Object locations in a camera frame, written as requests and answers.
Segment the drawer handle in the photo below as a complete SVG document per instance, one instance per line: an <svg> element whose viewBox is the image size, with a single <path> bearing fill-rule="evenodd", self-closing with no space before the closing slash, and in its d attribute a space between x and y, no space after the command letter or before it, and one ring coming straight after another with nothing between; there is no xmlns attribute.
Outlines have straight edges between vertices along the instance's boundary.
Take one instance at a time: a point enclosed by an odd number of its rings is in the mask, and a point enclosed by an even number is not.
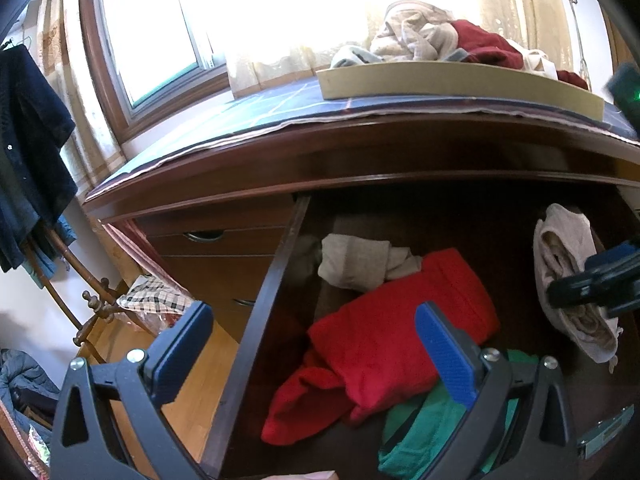
<svg viewBox="0 0 640 480"><path fill-rule="evenodd" d="M236 298L232 298L234 303L237 303L240 306L254 306L255 300L236 300Z"/></svg>
<svg viewBox="0 0 640 480"><path fill-rule="evenodd" d="M217 242L225 235L225 230L220 229L218 231L194 231L192 233L184 233L183 234L187 240L191 240L192 242L198 242L201 244L210 244L212 242Z"/></svg>

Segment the silver bolt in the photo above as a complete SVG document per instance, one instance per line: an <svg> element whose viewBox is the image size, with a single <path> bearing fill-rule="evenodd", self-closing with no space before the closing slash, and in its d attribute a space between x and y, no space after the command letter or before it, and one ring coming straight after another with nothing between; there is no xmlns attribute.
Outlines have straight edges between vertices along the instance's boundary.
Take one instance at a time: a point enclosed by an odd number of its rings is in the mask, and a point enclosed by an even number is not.
<svg viewBox="0 0 640 480"><path fill-rule="evenodd" d="M145 358L145 351L142 348L134 348L127 354L127 361L130 363L139 363Z"/></svg>
<svg viewBox="0 0 640 480"><path fill-rule="evenodd" d="M71 368L73 371L79 370L84 366L84 363L85 363L85 360L83 357L76 357L71 359L71 362L69 363L69 368Z"/></svg>
<svg viewBox="0 0 640 480"><path fill-rule="evenodd" d="M549 368L549 370L555 370L558 368L558 359L551 357L550 355L545 357L543 363L547 368Z"/></svg>
<svg viewBox="0 0 640 480"><path fill-rule="evenodd" d="M500 351L495 348L485 348L482 351L482 357L484 357L490 363L495 363L498 359L500 359Z"/></svg>

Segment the dark shirt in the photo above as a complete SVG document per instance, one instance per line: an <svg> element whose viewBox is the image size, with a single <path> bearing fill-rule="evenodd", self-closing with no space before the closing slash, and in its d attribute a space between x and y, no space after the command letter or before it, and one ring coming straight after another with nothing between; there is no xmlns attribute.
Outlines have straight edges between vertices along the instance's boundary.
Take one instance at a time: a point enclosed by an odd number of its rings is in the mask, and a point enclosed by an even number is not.
<svg viewBox="0 0 640 480"><path fill-rule="evenodd" d="M60 149L75 128L69 111L24 46L0 52L0 267L42 220L53 227L78 188Z"/></svg>

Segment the dark red garment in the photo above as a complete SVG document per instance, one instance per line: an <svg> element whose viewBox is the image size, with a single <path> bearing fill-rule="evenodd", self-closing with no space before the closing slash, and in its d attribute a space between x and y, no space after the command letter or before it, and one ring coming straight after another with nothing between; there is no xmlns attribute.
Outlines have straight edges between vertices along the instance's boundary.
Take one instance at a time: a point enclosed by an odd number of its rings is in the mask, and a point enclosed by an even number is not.
<svg viewBox="0 0 640 480"><path fill-rule="evenodd" d="M460 253L428 254L421 272L385 283L311 326L311 348L274 395L262 439L288 446L341 417L359 424L430 390L438 374L414 321L427 300L478 344L499 329L489 295Z"/></svg>
<svg viewBox="0 0 640 480"><path fill-rule="evenodd" d="M500 34L487 32L467 20L451 22L458 33L458 48L464 48L468 63L503 66L522 70L522 54L513 48Z"/></svg>
<svg viewBox="0 0 640 480"><path fill-rule="evenodd" d="M580 87L583 90L589 89L589 86L584 79L577 75L577 73L569 72L568 70L558 70L558 80Z"/></svg>

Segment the green cloth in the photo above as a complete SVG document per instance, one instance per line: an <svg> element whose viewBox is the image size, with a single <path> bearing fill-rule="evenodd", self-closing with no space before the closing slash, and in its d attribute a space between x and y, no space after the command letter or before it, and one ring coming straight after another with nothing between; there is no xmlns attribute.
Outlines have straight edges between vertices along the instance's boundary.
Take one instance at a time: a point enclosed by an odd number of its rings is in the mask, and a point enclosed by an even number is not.
<svg viewBox="0 0 640 480"><path fill-rule="evenodd" d="M519 350L509 350L508 356L512 362L538 362L537 357ZM517 405L517 399L511 399L507 404L505 431L513 420ZM412 397L392 407L386 414L382 448L378 452L379 471L401 480L418 480L447 443L465 411L462 404L451 399L441 381L427 395ZM417 416L404 438L389 449L389 440L416 412ZM483 472L487 473L492 468L496 455L497 450L482 466Z"/></svg>

